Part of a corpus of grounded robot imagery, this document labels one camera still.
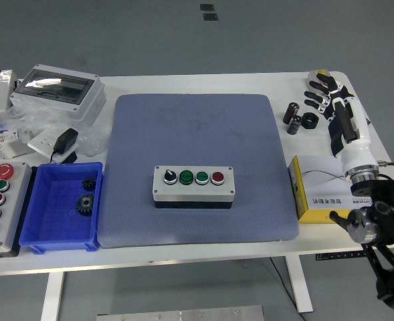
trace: push button box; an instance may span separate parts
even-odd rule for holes
[[[229,209],[235,197],[232,167],[156,166],[153,199],[157,208]]]
[[[15,234],[30,176],[26,163],[0,164],[0,257],[18,254]]]

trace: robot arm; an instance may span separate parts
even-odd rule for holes
[[[371,138],[360,101],[333,77],[323,74],[316,77],[320,81],[310,85],[326,96],[305,92],[305,96],[316,101],[305,100],[305,103],[329,120],[332,153],[342,161],[343,173],[352,183],[352,194],[370,196],[373,202],[370,207],[353,209],[347,219],[334,211],[330,218],[362,245],[377,277],[377,297],[394,309],[394,254],[387,247],[394,244],[394,180],[377,179],[379,166],[394,163],[377,162],[371,154]],[[374,248],[391,268],[383,268]]]

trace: black gear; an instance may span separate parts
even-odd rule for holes
[[[91,177],[87,177],[82,181],[82,186],[86,191],[93,191],[96,189],[96,181]]]
[[[94,196],[91,194],[87,194],[81,196],[76,201],[76,209],[83,216],[91,216],[92,214],[92,205],[94,203]]]

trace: plastic bag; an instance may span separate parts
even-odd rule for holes
[[[78,151],[84,155],[95,156],[108,148],[109,128],[89,127],[70,119],[66,112],[31,98],[24,97],[19,104],[0,114],[0,130],[27,130],[31,131],[33,136],[37,136],[44,130],[64,132],[69,128],[78,131]]]

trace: blue plastic bin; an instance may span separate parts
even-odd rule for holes
[[[97,217],[102,186],[102,163],[41,165],[21,231],[19,244],[30,246],[34,254],[65,249],[97,251]],[[92,177],[95,191],[86,191],[82,181]],[[76,209],[76,201],[93,194],[91,216]]]

